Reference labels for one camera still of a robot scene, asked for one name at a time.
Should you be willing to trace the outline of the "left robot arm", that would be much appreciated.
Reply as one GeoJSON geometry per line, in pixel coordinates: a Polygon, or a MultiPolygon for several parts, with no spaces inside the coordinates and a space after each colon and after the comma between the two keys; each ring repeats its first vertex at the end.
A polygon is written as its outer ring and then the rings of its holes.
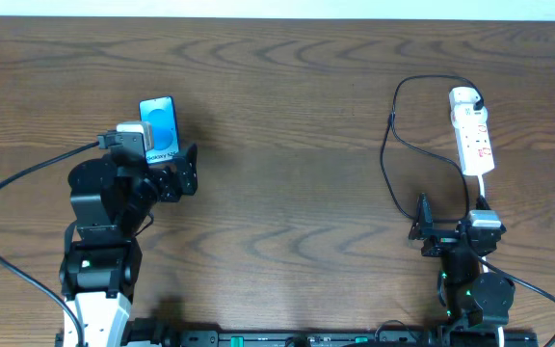
{"type": "Polygon", "coordinates": [[[139,146],[110,145],[105,155],[68,176],[76,220],[65,236],[60,282],[67,318],[65,346],[119,346],[134,300],[142,251],[137,240],[158,202],[177,202],[198,188],[196,145],[163,167],[139,146]]]}

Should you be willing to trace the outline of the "blue Galaxy smartphone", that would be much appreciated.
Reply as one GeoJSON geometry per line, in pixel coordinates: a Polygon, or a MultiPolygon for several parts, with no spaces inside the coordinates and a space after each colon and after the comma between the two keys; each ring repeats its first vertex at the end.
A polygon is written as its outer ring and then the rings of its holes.
{"type": "Polygon", "coordinates": [[[147,163],[169,161],[179,152],[178,126],[172,96],[143,100],[139,103],[140,119],[150,123],[154,148],[146,152],[147,163]]]}

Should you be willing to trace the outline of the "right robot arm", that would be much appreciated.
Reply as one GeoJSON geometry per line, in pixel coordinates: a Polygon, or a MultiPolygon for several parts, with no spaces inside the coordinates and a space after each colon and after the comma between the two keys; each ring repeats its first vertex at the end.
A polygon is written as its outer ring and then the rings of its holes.
{"type": "Polygon", "coordinates": [[[514,302],[515,284],[492,272],[484,257],[496,250],[506,232],[485,198],[452,229],[434,221],[427,197],[417,201],[409,239],[421,240],[421,254],[441,262],[438,291],[448,321],[436,327],[440,346],[506,346],[504,327],[514,302]]]}

